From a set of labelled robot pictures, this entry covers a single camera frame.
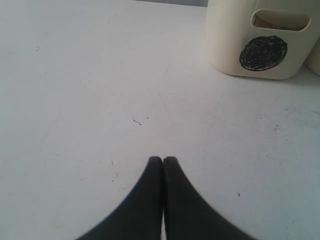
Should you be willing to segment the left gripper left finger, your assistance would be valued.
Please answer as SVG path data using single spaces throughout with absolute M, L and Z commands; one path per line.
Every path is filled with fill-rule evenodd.
M 151 156 L 126 198 L 81 240 L 159 240 L 163 219 L 163 162 Z

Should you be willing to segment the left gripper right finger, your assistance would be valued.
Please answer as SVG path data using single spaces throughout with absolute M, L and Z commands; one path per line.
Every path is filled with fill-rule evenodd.
M 163 211 L 168 240 L 253 240 L 215 211 L 193 187 L 178 159 L 163 160 Z

